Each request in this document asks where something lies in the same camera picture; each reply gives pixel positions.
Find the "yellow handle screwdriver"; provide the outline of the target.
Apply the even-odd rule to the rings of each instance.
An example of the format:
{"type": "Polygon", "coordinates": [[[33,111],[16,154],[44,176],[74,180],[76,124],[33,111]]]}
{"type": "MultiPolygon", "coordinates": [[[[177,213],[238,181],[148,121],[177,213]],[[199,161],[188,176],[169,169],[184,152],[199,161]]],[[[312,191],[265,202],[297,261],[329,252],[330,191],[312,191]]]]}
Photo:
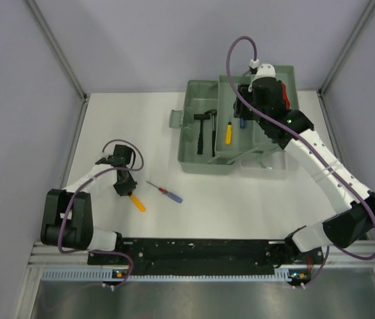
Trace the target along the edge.
{"type": "Polygon", "coordinates": [[[129,198],[131,200],[131,202],[134,204],[134,206],[136,206],[136,208],[138,208],[138,210],[140,210],[140,212],[145,212],[146,209],[145,209],[145,206],[142,204],[142,202],[140,202],[140,200],[138,200],[138,198],[136,196],[134,196],[134,194],[130,194],[129,195],[129,198]]]}

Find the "yellow black screwdriver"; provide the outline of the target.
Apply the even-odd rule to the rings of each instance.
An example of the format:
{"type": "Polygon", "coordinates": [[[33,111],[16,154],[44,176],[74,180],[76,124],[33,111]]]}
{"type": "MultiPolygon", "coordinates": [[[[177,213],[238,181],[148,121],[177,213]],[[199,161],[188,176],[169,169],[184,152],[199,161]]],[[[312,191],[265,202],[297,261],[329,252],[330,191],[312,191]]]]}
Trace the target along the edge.
{"type": "Polygon", "coordinates": [[[224,142],[226,145],[230,145],[232,143],[232,123],[228,122],[226,126],[226,133],[225,133],[225,139],[224,142]]]}

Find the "green plastic toolbox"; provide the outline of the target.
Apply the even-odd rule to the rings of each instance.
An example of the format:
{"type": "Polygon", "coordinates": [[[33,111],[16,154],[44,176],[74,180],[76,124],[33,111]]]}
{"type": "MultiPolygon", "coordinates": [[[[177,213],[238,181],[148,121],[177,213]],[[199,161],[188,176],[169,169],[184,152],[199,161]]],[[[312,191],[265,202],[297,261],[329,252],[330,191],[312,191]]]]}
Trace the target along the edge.
{"type": "Polygon", "coordinates": [[[190,80],[187,83],[185,100],[181,110],[172,110],[169,127],[181,131],[177,160],[185,173],[228,175],[236,164],[244,169],[244,175],[277,175],[294,170],[291,157],[273,143],[254,120],[253,113],[244,107],[232,90],[227,76],[218,80],[190,80]],[[203,154],[197,154],[200,122],[195,114],[205,114],[216,109],[215,156],[212,157],[212,120],[203,126],[203,154]],[[240,118],[246,128],[240,128],[240,118]],[[232,143],[224,142],[227,123],[231,122],[232,143]]]}

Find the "black rubber mallet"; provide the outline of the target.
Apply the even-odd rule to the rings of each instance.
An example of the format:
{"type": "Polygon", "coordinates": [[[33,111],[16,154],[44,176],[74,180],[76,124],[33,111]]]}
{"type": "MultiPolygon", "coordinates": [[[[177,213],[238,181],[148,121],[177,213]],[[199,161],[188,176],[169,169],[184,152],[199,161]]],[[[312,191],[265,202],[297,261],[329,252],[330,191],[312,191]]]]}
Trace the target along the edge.
{"type": "Polygon", "coordinates": [[[203,126],[204,121],[210,119],[210,114],[195,114],[194,120],[198,120],[200,122],[200,130],[198,135],[198,143],[197,143],[197,154],[202,155],[203,154],[203,145],[204,145],[204,139],[203,139],[203,126]]]}

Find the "steel claw hammer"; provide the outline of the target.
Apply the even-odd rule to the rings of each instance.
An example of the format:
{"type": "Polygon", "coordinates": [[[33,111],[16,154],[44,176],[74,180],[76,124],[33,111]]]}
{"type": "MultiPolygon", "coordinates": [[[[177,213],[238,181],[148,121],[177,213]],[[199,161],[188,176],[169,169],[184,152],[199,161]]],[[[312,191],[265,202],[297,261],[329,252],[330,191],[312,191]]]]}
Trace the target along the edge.
{"type": "Polygon", "coordinates": [[[217,110],[216,109],[211,109],[206,111],[206,114],[210,115],[210,118],[212,120],[212,143],[211,143],[211,150],[212,150],[212,157],[215,156],[215,143],[216,143],[216,115],[217,115],[217,110]]]}

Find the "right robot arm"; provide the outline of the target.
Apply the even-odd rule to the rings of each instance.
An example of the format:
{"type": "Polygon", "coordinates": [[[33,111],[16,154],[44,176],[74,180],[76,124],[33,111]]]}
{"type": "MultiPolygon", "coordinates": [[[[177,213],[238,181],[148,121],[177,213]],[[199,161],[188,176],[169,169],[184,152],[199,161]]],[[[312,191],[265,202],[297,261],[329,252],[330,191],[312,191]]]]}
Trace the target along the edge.
{"type": "MultiPolygon", "coordinates": [[[[286,258],[300,263],[310,250],[331,245],[345,253],[362,235],[375,232],[375,191],[345,168],[302,111],[290,108],[282,81],[273,76],[255,78],[247,89],[249,99],[236,85],[232,89],[265,135],[305,168],[334,211],[328,219],[291,233],[285,240],[286,258]]],[[[362,257],[372,259],[375,251],[362,257]]]]}

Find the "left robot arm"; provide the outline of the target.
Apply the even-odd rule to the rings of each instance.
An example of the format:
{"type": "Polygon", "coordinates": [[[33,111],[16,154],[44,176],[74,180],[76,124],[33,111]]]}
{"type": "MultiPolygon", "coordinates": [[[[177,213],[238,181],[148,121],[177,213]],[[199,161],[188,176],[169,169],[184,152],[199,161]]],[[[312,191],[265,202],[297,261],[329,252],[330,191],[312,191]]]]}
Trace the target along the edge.
{"type": "Polygon", "coordinates": [[[104,154],[93,168],[64,189],[51,189],[45,199],[40,241],[64,251],[102,251],[110,263],[125,256],[123,237],[116,231],[94,226],[93,202],[112,187],[120,197],[134,198],[137,182],[132,176],[139,150],[116,144],[112,154],[104,154]]]}

